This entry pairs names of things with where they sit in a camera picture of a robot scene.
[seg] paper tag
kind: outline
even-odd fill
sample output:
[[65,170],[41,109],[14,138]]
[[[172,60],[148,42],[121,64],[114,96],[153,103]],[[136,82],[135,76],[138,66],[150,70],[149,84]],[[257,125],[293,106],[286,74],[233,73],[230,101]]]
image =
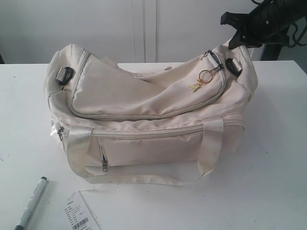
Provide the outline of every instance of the paper tag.
[[72,230],[100,230],[80,192],[67,199],[64,211]]

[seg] bag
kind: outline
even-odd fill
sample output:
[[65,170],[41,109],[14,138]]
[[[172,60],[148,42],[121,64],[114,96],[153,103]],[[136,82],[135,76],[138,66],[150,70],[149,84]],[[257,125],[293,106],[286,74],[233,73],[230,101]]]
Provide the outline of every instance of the bag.
[[45,95],[71,169],[90,183],[181,185],[185,167],[183,177],[210,173],[236,149],[258,84],[246,47],[227,47],[150,73],[76,45],[55,53]]

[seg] top pocket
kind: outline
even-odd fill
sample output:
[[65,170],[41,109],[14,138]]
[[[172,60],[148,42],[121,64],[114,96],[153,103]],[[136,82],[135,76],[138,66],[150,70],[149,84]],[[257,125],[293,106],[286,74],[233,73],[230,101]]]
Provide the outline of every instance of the top pocket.
[[[113,121],[155,120],[187,113],[213,103],[223,93],[223,69],[212,78],[203,71],[223,68],[220,64],[218,55],[210,51],[171,70],[140,78],[84,51],[69,98],[70,110],[82,118]],[[199,73],[205,83],[200,87],[196,85]]]

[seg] barcode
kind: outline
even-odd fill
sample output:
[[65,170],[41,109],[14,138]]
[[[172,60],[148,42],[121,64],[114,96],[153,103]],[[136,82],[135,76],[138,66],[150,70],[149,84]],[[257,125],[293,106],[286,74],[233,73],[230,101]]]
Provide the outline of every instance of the barcode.
[[81,220],[79,223],[77,223],[76,225],[74,225],[72,227],[73,230],[78,229],[79,227],[81,227],[83,224],[85,224],[86,222],[88,222],[88,218],[85,218],[83,220]]

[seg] label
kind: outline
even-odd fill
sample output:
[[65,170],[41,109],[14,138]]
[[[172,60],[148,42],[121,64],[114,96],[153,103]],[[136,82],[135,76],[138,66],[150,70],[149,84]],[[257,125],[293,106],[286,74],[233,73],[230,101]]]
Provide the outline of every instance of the label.
[[72,230],[100,230],[80,192],[67,199],[64,211]]

